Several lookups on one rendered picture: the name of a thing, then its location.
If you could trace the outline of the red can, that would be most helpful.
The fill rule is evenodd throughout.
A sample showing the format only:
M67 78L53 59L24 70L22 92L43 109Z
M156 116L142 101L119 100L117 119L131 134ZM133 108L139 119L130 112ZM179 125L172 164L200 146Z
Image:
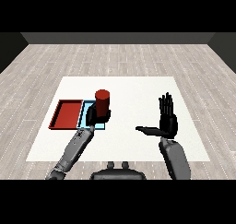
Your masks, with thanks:
M97 116L105 116L109 110L110 92L106 89L99 89L95 93Z

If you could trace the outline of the dark grey robot body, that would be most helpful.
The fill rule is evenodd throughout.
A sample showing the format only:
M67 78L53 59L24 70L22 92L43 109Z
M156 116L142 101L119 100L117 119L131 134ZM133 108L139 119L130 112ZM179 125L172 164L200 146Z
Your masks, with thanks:
M131 170L127 161L122 162L121 169L114 168L114 162L109 161L105 170L93 172L91 180L145 180L143 172Z

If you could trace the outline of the light blue shallow open box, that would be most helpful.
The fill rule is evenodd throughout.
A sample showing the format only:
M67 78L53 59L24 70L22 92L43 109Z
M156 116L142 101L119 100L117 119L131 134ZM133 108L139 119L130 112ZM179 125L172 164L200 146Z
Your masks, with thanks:
M86 114L89 106L95 103L95 100L84 100L82 103L82 107L77 120L77 129L86 128L89 129L89 126L86 126ZM105 130L105 124L96 124L95 130Z

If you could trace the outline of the red shallow open box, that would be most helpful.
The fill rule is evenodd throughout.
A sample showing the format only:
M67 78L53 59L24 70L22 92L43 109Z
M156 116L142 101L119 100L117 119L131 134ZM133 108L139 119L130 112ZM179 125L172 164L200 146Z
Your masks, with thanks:
M51 130L76 130L83 100L59 100L52 120Z

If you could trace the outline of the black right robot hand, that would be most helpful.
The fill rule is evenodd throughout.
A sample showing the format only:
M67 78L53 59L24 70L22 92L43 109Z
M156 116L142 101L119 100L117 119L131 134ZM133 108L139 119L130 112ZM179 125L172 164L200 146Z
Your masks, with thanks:
M173 112L172 96L169 92L159 98L159 127L137 126L136 130L146 136L160 136L173 139L178 132L177 116Z

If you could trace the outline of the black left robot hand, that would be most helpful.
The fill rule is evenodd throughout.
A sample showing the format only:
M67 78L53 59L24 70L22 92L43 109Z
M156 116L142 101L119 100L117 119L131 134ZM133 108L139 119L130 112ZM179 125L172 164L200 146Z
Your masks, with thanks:
M98 116L96 104L93 103L88 107L86 114L86 126L95 126L96 124L105 124L110 120L111 111L107 111L105 116Z

